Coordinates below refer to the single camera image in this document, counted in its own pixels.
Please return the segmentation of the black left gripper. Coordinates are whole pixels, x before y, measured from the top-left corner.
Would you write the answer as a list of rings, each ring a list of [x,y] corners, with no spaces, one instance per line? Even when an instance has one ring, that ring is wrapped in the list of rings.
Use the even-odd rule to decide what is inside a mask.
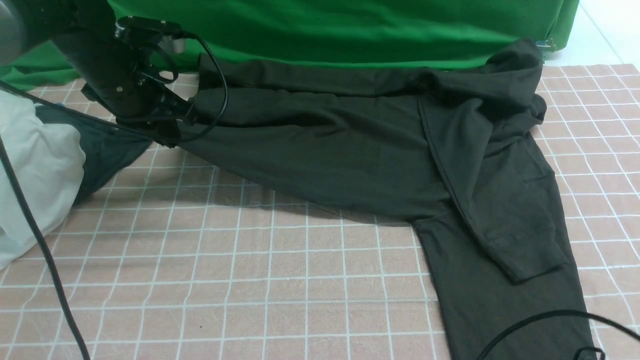
[[[153,53],[178,69],[162,47],[163,34],[152,30],[96,30],[73,28],[54,37],[53,44],[85,80],[83,94],[110,111],[117,125],[173,148],[198,139],[184,132],[197,112],[192,104],[169,90],[170,79],[151,64]]]

